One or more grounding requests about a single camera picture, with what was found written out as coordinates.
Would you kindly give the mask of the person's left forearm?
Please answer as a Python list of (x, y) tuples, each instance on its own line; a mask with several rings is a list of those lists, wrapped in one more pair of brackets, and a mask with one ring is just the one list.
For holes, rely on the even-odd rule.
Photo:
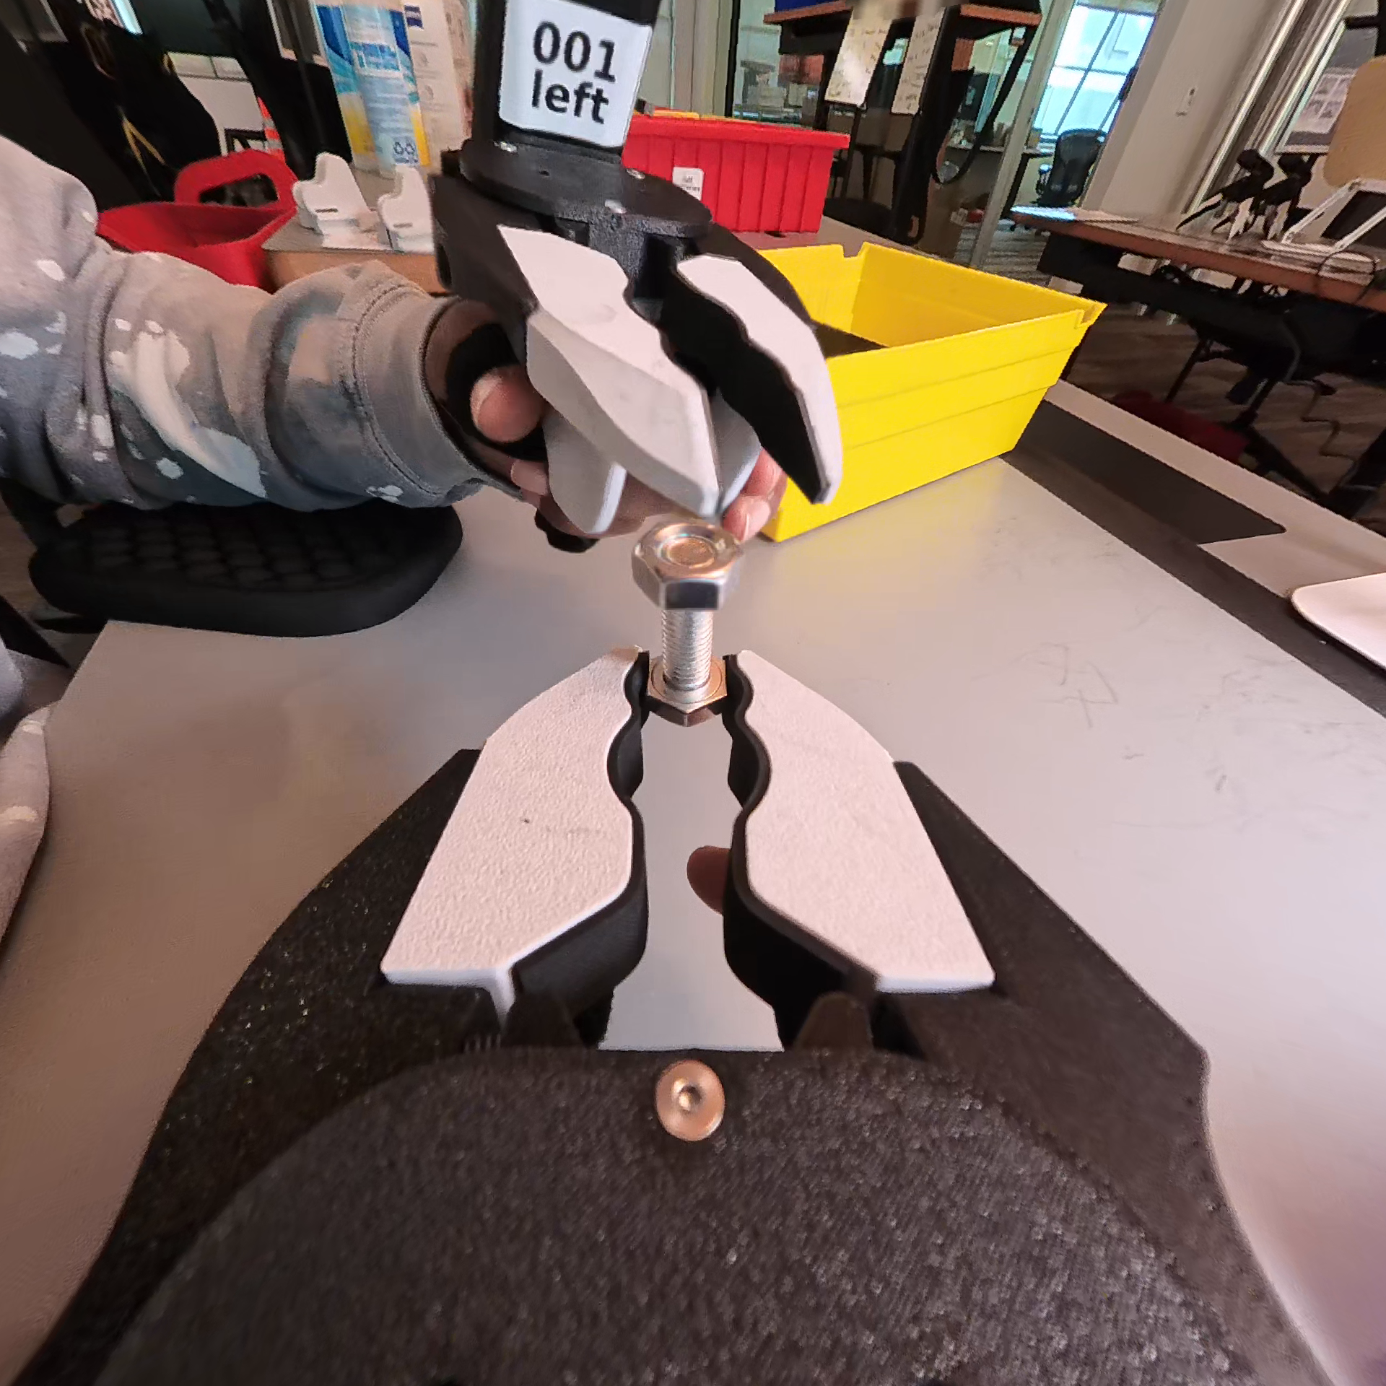
[(380, 265), (268, 294), (94, 232), (85, 186), (1, 142), (1, 471), (55, 503), (447, 506), (480, 471), (425, 387), (441, 312)]

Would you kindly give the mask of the white folding stand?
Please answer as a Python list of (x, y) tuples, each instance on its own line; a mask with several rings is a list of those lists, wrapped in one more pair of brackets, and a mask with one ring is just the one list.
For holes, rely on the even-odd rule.
[(1354, 178), (1284, 233), (1261, 241), (1300, 268), (1363, 271), (1384, 267), (1384, 181)]

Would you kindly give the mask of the white plastic bracket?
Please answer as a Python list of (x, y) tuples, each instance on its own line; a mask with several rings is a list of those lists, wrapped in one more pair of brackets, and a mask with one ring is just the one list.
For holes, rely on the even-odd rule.
[(326, 250), (380, 247), (376, 216), (343, 158), (320, 152), (312, 175), (291, 189), (299, 226), (314, 233)]
[(392, 190), (376, 200), (375, 216), (390, 251), (434, 253), (434, 221), (428, 184), (418, 166), (395, 169)]

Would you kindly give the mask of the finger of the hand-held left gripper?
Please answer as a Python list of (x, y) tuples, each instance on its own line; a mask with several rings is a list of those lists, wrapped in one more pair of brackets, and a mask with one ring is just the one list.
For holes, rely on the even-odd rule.
[(688, 254), (666, 282), (662, 332), (817, 506), (837, 494), (843, 442), (816, 326), (762, 254)]
[(526, 326), (544, 424), (549, 488), (570, 521), (611, 521), (627, 479), (710, 518), (720, 486), (704, 389), (627, 300), (619, 264), (559, 235), (500, 235), (535, 302)]

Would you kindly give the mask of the silver hex nut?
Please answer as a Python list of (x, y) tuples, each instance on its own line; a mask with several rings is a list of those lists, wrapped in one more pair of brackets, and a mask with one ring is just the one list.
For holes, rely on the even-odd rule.
[(721, 526), (669, 518), (633, 547), (633, 579), (663, 611), (717, 611), (736, 587), (739, 543)]

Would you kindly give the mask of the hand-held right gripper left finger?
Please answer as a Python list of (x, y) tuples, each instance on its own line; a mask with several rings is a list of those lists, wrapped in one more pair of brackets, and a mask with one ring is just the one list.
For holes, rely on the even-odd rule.
[(381, 959), (398, 985), (521, 996), (572, 1017), (608, 1005), (648, 935), (643, 774), (648, 655), (611, 649), (483, 742)]

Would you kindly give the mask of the red plastic basket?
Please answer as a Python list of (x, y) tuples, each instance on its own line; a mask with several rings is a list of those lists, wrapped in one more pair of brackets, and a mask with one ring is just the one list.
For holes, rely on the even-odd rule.
[[(267, 204), (201, 201), (203, 192), (256, 177), (265, 178), (274, 189), (274, 197)], [(181, 169), (172, 201), (128, 204), (101, 212), (96, 233), (123, 251), (172, 254), (230, 285), (273, 291), (265, 241), (296, 216), (296, 181), (282, 155), (241, 149)]]

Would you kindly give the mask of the small wooden board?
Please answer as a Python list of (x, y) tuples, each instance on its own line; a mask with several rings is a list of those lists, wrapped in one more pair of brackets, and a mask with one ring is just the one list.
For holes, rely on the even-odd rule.
[(1349, 82), (1322, 161), (1333, 189), (1366, 178), (1384, 180), (1384, 56), (1363, 64)]

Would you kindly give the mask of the white document stand base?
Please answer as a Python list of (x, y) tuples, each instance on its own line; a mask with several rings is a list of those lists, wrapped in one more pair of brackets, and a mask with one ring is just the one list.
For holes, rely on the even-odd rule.
[(1302, 584), (1291, 590), (1293, 610), (1342, 648), (1384, 671), (1384, 572)]

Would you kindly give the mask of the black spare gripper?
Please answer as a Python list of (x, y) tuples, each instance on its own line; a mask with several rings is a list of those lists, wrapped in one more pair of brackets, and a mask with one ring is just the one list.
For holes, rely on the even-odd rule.
[(1272, 163), (1255, 148), (1238, 154), (1230, 181), (1226, 181), (1186, 213), (1175, 226), (1185, 232), (1236, 239), (1244, 235), (1275, 238), (1287, 233), (1305, 213), (1300, 201), (1317, 154), (1282, 152)]

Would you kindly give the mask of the yellow plastic bin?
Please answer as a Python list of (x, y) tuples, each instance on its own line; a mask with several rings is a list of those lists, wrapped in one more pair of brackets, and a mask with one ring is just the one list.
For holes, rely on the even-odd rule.
[(788, 489), (781, 543), (1011, 450), (1102, 305), (895, 247), (765, 251), (813, 320), (869, 343), (828, 349), (843, 477), (825, 506)]

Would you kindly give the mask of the red ribbed storage bin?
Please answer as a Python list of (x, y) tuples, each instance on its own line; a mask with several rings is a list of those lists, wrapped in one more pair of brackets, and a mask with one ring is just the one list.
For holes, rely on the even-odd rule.
[(814, 233), (845, 133), (659, 110), (634, 113), (622, 161), (703, 201), (741, 233)]

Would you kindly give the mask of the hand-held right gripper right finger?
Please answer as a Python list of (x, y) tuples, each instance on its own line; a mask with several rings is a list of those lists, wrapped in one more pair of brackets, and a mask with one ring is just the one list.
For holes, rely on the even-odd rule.
[(903, 768), (840, 707), (753, 651), (726, 663), (738, 816), (723, 950), (791, 1046), (846, 994), (962, 994), (996, 980)]

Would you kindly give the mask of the person's patterned sweatshirt torso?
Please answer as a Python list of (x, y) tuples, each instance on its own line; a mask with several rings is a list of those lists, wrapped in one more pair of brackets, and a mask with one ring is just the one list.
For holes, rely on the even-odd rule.
[(40, 851), (50, 802), (47, 723), (68, 675), (1, 646), (1, 931)]

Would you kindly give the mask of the silver hex bolt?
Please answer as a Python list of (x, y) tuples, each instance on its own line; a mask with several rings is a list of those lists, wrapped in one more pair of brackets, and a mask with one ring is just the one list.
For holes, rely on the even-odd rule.
[(717, 611), (656, 608), (662, 614), (663, 646), (649, 660), (649, 706), (672, 723), (700, 724), (715, 715), (726, 697), (723, 660), (712, 649)]

